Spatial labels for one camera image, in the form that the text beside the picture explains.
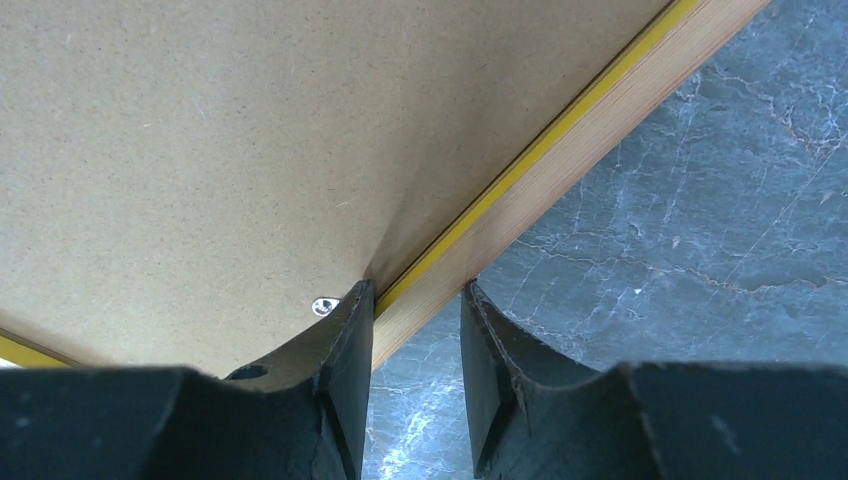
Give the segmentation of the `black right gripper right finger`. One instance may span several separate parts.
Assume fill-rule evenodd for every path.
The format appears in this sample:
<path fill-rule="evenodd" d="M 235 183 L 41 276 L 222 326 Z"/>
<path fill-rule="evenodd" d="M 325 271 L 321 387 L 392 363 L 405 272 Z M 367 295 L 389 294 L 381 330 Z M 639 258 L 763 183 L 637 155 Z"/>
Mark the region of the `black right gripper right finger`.
<path fill-rule="evenodd" d="M 478 479 L 843 479 L 847 370 L 624 361 L 597 371 L 461 292 Z"/>

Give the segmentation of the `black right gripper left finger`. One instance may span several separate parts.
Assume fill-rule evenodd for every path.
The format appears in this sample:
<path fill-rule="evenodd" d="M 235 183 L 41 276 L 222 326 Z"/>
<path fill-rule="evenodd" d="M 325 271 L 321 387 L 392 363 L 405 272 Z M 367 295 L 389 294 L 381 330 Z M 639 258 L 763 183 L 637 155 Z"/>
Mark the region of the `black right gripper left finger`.
<path fill-rule="evenodd" d="M 184 366 L 5 368 L 5 479 L 357 479 L 375 286 L 218 379 Z"/>

